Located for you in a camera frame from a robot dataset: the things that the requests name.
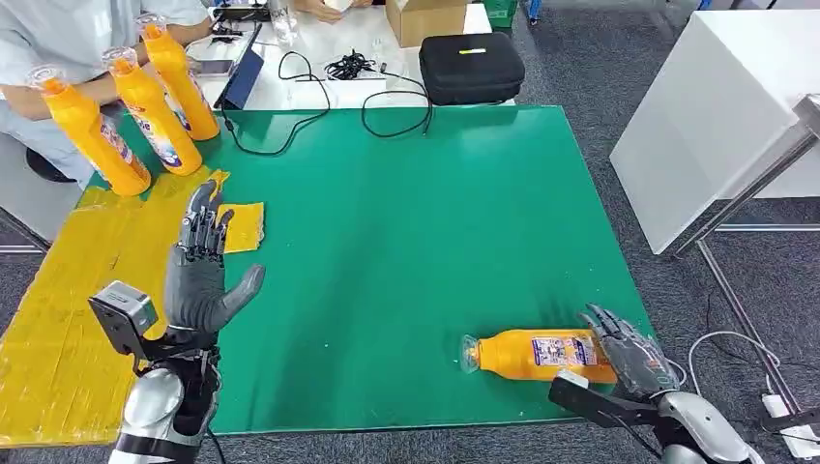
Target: gray robotic hand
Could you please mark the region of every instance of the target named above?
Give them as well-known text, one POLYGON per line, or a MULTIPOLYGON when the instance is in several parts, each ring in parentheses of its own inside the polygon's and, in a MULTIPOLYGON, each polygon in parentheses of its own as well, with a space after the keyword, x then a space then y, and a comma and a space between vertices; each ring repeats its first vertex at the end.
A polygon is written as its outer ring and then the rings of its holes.
POLYGON ((265 277, 265 268, 254 264, 225 292, 222 254, 233 210, 217 217, 221 204, 217 189, 211 180, 191 196, 179 243, 168 257, 165 315, 174 329, 218 332, 259 292, 265 277))
POLYGON ((681 386, 678 376, 658 344, 641 335, 629 322, 595 304, 587 304, 595 320, 581 314, 595 333, 603 353, 609 358, 618 380, 627 392, 647 399, 659 392, 675 391, 681 386))

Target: bottle cap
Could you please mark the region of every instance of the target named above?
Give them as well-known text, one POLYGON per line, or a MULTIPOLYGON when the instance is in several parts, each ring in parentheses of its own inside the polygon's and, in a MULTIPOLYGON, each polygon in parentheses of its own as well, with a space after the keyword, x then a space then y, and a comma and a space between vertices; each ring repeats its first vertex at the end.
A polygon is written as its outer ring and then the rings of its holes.
POLYGON ((139 35, 146 41, 159 39, 167 30, 165 17, 155 13, 146 13, 137 16, 136 27, 139 29, 139 35))
POLYGON ((461 338, 461 370, 469 374, 480 365, 479 341, 470 335, 461 338))
POLYGON ((56 65, 37 66, 28 73, 26 81, 29 87, 34 87, 46 95, 60 94, 69 86, 66 82, 66 72, 56 65))
POLYGON ((136 50, 128 46, 115 46, 102 54, 102 63, 112 75, 127 75, 139 68, 136 50))

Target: white shirt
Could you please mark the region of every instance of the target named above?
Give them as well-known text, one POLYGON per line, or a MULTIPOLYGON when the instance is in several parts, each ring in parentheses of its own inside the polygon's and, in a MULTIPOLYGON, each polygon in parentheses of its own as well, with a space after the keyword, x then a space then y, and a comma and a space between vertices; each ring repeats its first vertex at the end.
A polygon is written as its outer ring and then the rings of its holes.
POLYGON ((0 0, 0 84, 26 85, 45 63, 71 83, 90 80, 106 71, 104 51, 138 43, 134 19, 146 12, 183 26, 208 17, 200 0, 0 0))

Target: robotic arm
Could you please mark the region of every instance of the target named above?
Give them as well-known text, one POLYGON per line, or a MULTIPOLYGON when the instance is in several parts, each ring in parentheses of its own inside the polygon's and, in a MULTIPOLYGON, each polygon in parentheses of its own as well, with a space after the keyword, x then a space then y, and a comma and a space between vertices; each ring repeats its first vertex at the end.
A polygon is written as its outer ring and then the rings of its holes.
POLYGON ((134 383, 111 464, 192 463, 217 411, 219 331, 259 292, 265 268, 253 265, 224 287, 224 252, 233 211, 217 218, 221 192, 209 181, 190 199, 165 275, 168 328, 145 332, 158 318, 148 295, 115 280, 89 304, 118 353, 134 355, 134 383), (140 362, 147 366, 140 368, 140 362))
POLYGON ((562 374, 549 399, 602 427, 651 425, 664 464, 762 463, 715 406, 679 391, 680 382, 660 347, 649 337, 594 304, 581 316, 596 335, 618 380, 637 401, 589 390, 586 379, 562 374))

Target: yellow plastic bottle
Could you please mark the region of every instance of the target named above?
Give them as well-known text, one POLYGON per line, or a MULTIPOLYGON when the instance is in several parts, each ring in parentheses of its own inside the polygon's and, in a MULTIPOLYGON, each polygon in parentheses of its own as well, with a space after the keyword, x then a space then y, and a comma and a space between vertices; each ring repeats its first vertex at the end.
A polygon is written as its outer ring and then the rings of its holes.
POLYGON ((160 84, 139 67, 136 51, 115 46, 105 51, 102 61, 114 77, 117 93, 165 168, 180 176, 198 169, 202 156, 165 102, 160 84))
POLYGON ((148 58, 188 120, 186 129, 190 138, 208 140, 219 135, 220 125, 214 111, 193 79, 185 49, 168 34, 165 19, 147 13, 138 16, 136 24, 148 50, 148 58))
POLYGON ((465 372, 490 370, 512 380, 546 381, 568 369, 590 382, 618 382, 592 331, 584 329, 515 330, 479 340, 465 335, 461 368, 465 372))
POLYGON ((66 82, 65 72, 53 65, 38 66, 28 82, 43 95, 51 117, 80 153, 121 196, 138 195, 151 186, 151 174, 100 113, 96 101, 66 82))

